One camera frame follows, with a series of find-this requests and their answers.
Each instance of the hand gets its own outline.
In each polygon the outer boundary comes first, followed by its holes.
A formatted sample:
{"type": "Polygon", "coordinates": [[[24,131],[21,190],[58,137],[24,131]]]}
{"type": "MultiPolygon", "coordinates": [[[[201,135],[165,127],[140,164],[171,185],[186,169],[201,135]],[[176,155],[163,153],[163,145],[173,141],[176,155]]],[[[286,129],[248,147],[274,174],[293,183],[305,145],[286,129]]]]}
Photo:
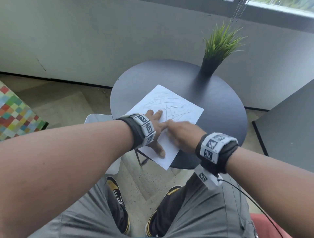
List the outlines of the hand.
{"type": "Polygon", "coordinates": [[[201,137],[206,134],[197,125],[189,122],[166,121],[168,127],[168,136],[174,144],[187,153],[195,153],[195,149],[201,137]]]}
{"type": "Polygon", "coordinates": [[[149,143],[147,146],[152,148],[160,157],[164,158],[166,155],[163,147],[158,143],[157,139],[160,136],[160,133],[167,128],[167,122],[159,123],[159,119],[161,118],[162,110],[159,110],[154,114],[153,110],[148,110],[145,116],[152,122],[154,129],[156,131],[154,140],[149,143]]]}

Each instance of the potted plant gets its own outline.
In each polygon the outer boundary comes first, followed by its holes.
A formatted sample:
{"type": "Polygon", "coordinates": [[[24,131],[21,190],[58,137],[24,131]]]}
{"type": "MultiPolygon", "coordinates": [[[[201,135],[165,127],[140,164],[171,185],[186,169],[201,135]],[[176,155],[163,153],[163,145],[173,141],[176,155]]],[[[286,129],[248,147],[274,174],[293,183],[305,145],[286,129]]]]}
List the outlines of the potted plant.
{"type": "Polygon", "coordinates": [[[237,47],[241,46],[240,41],[244,37],[235,35],[241,28],[232,31],[230,30],[230,23],[228,25],[223,23],[221,27],[216,25],[210,38],[204,38],[206,48],[203,63],[199,72],[203,79],[210,79],[221,62],[232,52],[235,52],[237,47]]]}

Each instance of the forearm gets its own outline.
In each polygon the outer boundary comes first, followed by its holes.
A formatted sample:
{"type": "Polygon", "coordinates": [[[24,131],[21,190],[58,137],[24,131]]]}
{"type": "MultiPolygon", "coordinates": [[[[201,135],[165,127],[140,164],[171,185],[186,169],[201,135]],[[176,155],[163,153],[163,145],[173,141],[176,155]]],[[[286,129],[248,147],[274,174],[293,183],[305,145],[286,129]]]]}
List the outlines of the forearm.
{"type": "Polygon", "coordinates": [[[291,236],[314,237],[314,174],[238,148],[227,172],[291,236]]]}
{"type": "Polygon", "coordinates": [[[16,237],[31,234],[83,196],[132,145],[132,132],[123,121],[1,142],[1,231],[16,237]]]}

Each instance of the person's right hand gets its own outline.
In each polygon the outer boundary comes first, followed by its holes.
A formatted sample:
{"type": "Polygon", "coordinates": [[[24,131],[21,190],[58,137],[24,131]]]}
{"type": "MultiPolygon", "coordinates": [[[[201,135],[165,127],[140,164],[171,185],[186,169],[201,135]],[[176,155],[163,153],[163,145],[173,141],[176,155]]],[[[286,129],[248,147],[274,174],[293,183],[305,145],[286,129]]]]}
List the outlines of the person's right hand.
{"type": "Polygon", "coordinates": [[[174,144],[187,153],[195,153],[195,149],[201,137],[206,134],[197,125],[190,122],[167,121],[168,136],[174,144]]]}

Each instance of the window frame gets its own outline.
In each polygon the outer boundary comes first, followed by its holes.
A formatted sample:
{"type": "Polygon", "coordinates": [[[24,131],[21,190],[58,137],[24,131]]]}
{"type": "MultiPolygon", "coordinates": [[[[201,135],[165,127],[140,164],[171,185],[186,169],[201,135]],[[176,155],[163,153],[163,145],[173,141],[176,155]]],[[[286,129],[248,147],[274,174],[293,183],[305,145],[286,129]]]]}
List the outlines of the window frame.
{"type": "MultiPolygon", "coordinates": [[[[231,18],[240,0],[141,0],[231,18]]],[[[314,33],[314,13],[266,3],[253,2],[246,6],[242,20],[314,33]]]]}

